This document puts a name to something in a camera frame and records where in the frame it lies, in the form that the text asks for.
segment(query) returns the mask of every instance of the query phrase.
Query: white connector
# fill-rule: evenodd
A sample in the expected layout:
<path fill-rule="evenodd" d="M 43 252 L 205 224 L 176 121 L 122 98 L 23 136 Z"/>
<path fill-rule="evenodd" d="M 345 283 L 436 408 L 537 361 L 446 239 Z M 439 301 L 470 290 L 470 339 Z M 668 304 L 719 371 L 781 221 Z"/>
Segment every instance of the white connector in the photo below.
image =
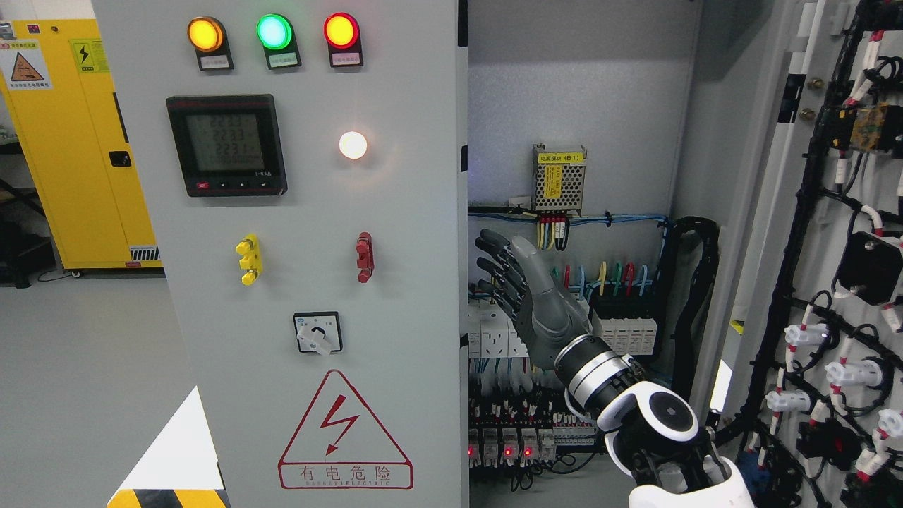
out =
<path fill-rule="evenodd" d="M 831 362 L 825 365 L 828 382 L 833 386 L 878 386 L 883 380 L 881 368 L 872 360 L 861 362 Z"/>
<path fill-rule="evenodd" d="M 784 329 L 784 340 L 794 346 L 820 345 L 828 339 L 828 325 L 809 325 L 803 330 L 800 325 L 790 325 Z"/>
<path fill-rule="evenodd" d="M 878 411 L 878 428 L 889 437 L 903 437 L 903 412 L 895 409 Z"/>
<path fill-rule="evenodd" d="M 768 408 L 776 413 L 786 413 L 789 411 L 808 411 L 812 408 L 812 401 L 809 395 L 804 391 L 770 391 L 765 396 L 765 402 Z"/>

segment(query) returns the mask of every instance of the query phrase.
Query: yellow and black hazard stripe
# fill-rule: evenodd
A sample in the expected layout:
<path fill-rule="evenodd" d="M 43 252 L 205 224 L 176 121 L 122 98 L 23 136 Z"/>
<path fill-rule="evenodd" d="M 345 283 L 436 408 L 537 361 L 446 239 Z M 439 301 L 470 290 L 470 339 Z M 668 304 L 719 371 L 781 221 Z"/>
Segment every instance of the yellow and black hazard stripe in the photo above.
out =
<path fill-rule="evenodd" d="M 230 508 L 224 490 L 121 490 L 107 508 Z"/>

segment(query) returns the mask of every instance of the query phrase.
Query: green indicator light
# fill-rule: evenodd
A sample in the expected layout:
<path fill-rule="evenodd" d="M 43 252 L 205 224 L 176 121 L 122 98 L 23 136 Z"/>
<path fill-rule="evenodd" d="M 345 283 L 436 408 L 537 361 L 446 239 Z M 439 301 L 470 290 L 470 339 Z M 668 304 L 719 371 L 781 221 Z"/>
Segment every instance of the green indicator light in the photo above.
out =
<path fill-rule="evenodd" d="M 281 50 L 292 41 L 292 26 L 279 14 L 267 14 L 257 22 L 257 38 L 268 50 Z"/>

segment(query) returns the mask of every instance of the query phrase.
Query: white panel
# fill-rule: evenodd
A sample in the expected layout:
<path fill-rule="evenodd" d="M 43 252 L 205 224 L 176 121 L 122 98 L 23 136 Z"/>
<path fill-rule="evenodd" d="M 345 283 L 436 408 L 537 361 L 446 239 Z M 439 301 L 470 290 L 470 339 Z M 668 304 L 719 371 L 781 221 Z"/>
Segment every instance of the white panel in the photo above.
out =
<path fill-rule="evenodd" d="M 95 3 L 235 506 L 461 505 L 456 4 Z M 360 23 L 362 70 L 329 67 L 322 23 L 340 9 Z M 292 21 L 300 69 L 267 70 L 254 27 L 268 12 Z M 198 70 L 185 37 L 197 15 L 224 24 L 234 71 Z M 189 198 L 164 101 L 237 93 L 275 96 L 288 192 Z M 369 141 L 357 162 L 338 151 L 352 129 Z M 376 257 L 366 285 L 354 252 L 364 230 Z M 250 232 L 265 273 L 243 287 L 234 248 Z M 338 311 L 345 352 L 299 354 L 301 311 Z M 345 373 L 410 457 L 412 490 L 280 486 L 277 463 L 329 369 Z"/>

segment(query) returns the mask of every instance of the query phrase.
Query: yellow cabinet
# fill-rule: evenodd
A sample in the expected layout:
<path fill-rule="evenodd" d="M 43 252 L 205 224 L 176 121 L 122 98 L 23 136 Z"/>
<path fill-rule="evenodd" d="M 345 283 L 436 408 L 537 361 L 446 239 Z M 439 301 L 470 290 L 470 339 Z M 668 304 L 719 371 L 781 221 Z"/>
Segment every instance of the yellow cabinet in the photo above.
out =
<path fill-rule="evenodd" d="M 14 22 L 3 95 L 63 267 L 158 268 L 95 20 Z"/>

